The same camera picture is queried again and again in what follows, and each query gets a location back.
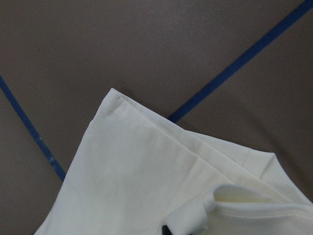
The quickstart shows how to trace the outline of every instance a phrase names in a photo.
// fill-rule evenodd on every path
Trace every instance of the blue stripe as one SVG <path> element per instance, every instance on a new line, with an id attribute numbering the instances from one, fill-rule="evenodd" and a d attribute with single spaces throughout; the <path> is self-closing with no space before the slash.
<path id="1" fill-rule="evenodd" d="M 274 39 L 288 29 L 293 23 L 300 19 L 313 7 L 313 0 L 306 0 L 296 9 L 294 9 L 288 16 L 286 16 L 273 29 L 258 40 L 252 47 L 239 56 L 232 64 L 224 69 L 219 75 L 213 78 L 206 86 L 191 97 L 185 104 L 171 114 L 168 119 L 172 122 L 178 122 L 190 110 L 196 107 L 201 101 L 214 92 L 223 82 L 225 82 L 231 75 L 243 67 L 249 60 L 262 51 Z"/>
<path id="2" fill-rule="evenodd" d="M 0 75 L 0 87 L 3 90 L 5 96 L 10 101 L 15 112 L 19 115 L 21 121 L 24 123 L 24 126 L 28 129 L 32 138 L 34 139 L 34 141 L 36 142 L 38 147 L 41 149 L 41 151 L 43 152 L 43 154 L 47 158 L 48 162 L 50 163 L 50 165 L 52 166 L 54 171 L 58 174 L 59 178 L 62 181 L 64 181 L 65 175 L 66 175 L 65 172 L 63 171 L 63 169 L 61 168 L 61 166 L 57 162 L 57 160 L 55 160 L 54 157 L 52 156 L 50 149 L 45 145 L 45 143 L 41 139 L 39 133 L 37 132 L 37 130 L 35 129 L 35 127 L 31 123 L 31 121 L 28 119 L 27 115 L 25 114 L 25 112 L 23 111 L 23 109 L 21 108 L 21 106 L 19 105 L 17 100 L 15 99 L 15 97 L 13 96 L 12 92 L 10 91 L 10 89 L 8 88 L 6 83 L 4 82 L 1 75 Z"/>

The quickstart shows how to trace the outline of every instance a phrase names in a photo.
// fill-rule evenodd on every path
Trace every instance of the t-shirt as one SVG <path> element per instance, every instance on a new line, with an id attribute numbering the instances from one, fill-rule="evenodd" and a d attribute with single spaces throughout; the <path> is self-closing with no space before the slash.
<path id="1" fill-rule="evenodd" d="M 184 130 L 111 89 L 35 235 L 311 235 L 274 153 Z"/>

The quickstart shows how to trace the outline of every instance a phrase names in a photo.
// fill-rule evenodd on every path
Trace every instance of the brown surface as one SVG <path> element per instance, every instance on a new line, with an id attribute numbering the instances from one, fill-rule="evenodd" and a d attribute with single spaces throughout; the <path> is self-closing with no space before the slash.
<path id="1" fill-rule="evenodd" d="M 67 170 L 110 87 L 163 116 L 300 0 L 2 1 L 0 73 Z M 277 153 L 313 200 L 313 12 L 179 125 Z M 61 186 L 0 92 L 0 234 L 31 234 Z"/>

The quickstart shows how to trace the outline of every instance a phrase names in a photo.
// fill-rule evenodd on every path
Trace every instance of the dark blue strip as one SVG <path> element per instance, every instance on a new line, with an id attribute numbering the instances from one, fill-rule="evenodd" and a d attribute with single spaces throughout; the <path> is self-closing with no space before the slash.
<path id="1" fill-rule="evenodd" d="M 16 113 L 19 115 L 21 121 L 24 123 L 25 127 L 28 129 L 28 131 L 31 134 L 31 136 L 33 137 L 34 141 L 37 143 L 37 145 L 39 146 L 39 148 L 41 149 L 41 151 L 43 152 L 43 154 L 47 158 L 48 162 L 50 163 L 50 165 L 52 166 L 54 171 L 58 174 L 60 179 L 62 181 L 64 181 L 65 172 L 63 171 L 63 169 L 61 168 L 61 166 L 59 165 L 57 160 L 55 160 L 54 157 L 52 156 L 50 149 L 45 145 L 45 143 L 41 139 L 39 133 L 37 132 L 37 130 L 35 129 L 33 124 L 30 122 L 30 120 L 26 116 L 25 112 L 23 111 L 23 109 L 21 108 L 21 106 L 19 105 L 19 103 L 17 102 L 15 97 L 13 96 L 13 94 L 11 93 L 10 89 L 8 88 L 6 83 L 4 82 L 1 75 L 0 75 L 0 87 L 3 90 L 5 96 L 10 101 L 10 103 L 11 103 L 12 107 L 14 108 L 14 110 L 16 111 Z"/>
<path id="2" fill-rule="evenodd" d="M 212 81 L 210 81 L 205 87 L 203 87 L 185 104 L 183 104 L 172 115 L 170 115 L 168 119 L 172 122 L 178 122 L 183 116 L 185 116 L 190 110 L 196 107 L 212 92 L 214 92 L 224 81 L 226 81 L 231 75 L 237 72 L 242 66 L 244 66 L 249 60 L 256 56 L 261 50 L 263 50 L 274 39 L 276 39 L 280 34 L 288 29 L 293 23 L 300 19 L 312 7 L 313 0 L 304 1 L 288 16 L 286 16 L 280 23 L 278 23 L 273 29 L 271 29 L 260 40 L 258 40 L 252 47 L 250 47 L 240 57 L 238 57 L 225 70 L 223 70 L 219 75 L 213 78 Z"/>

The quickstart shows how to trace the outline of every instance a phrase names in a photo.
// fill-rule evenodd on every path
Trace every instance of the folded white shirt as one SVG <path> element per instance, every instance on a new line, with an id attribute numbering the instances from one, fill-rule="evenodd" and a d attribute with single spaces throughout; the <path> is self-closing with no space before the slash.
<path id="1" fill-rule="evenodd" d="M 308 235 L 275 154 L 186 131 L 111 89 L 35 235 Z"/>

